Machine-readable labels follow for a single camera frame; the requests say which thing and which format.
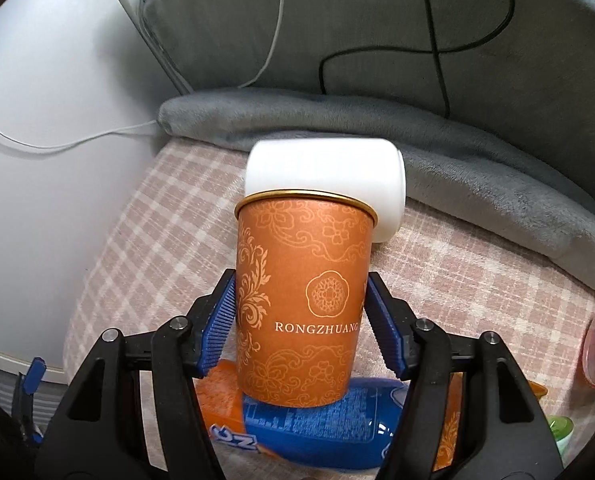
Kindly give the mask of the orange paper cup with lettering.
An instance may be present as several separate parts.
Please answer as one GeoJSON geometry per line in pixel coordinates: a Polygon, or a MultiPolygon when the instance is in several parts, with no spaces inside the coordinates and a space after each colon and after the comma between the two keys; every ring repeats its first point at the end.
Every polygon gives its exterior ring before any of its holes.
{"type": "Polygon", "coordinates": [[[345,396],[375,211],[333,193],[259,192],[237,205],[238,382],[251,398],[316,408],[345,396]]]}

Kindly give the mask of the white plastic cup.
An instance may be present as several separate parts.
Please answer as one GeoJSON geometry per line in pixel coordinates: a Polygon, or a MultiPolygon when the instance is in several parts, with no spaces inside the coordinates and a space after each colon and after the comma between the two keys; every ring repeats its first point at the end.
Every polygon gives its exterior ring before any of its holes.
{"type": "Polygon", "coordinates": [[[359,200],[377,214],[372,240],[385,243],[397,233],[404,217],[404,158],[384,139],[260,141],[250,151],[244,195],[270,191],[326,192],[359,200]]]}

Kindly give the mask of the green plastic bottle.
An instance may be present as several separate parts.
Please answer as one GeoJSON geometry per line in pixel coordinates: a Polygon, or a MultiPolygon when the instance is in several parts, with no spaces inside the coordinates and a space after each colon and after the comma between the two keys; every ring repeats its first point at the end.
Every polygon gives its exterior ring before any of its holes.
{"type": "Polygon", "coordinates": [[[549,415],[547,422],[558,451],[563,456],[574,434],[574,422],[570,417],[560,415],[549,415]]]}

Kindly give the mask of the plaid pink blanket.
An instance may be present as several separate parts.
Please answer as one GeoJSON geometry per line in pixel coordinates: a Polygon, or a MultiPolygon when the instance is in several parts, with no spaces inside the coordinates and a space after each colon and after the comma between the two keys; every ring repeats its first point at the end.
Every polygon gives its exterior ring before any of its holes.
{"type": "MultiPolygon", "coordinates": [[[[66,374],[107,328],[150,332],[212,292],[236,261],[246,162],[194,141],[165,145],[89,274],[66,336],[66,374]]],[[[447,332],[499,333],[525,376],[546,387],[545,413],[573,420],[567,455],[588,442],[595,388],[579,352],[595,292],[549,259],[416,200],[392,240],[375,246],[371,266],[394,296],[447,332]]]]}

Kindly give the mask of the grey rolled blanket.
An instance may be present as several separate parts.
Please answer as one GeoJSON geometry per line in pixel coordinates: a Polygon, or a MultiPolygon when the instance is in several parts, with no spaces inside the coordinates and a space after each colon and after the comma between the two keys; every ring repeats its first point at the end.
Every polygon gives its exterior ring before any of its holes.
{"type": "Polygon", "coordinates": [[[313,136],[391,141],[413,200],[538,252],[595,290],[593,196],[489,132],[391,101],[260,88],[177,96],[158,122],[170,136],[240,152],[313,136]]]}

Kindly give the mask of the grey sofa backrest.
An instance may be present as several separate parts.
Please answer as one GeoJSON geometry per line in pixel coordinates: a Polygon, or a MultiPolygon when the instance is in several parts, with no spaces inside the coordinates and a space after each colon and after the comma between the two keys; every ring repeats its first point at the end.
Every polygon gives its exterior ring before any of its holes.
{"type": "Polygon", "coordinates": [[[595,0],[146,0],[142,16],[194,91],[414,106],[595,193],[595,0]]]}

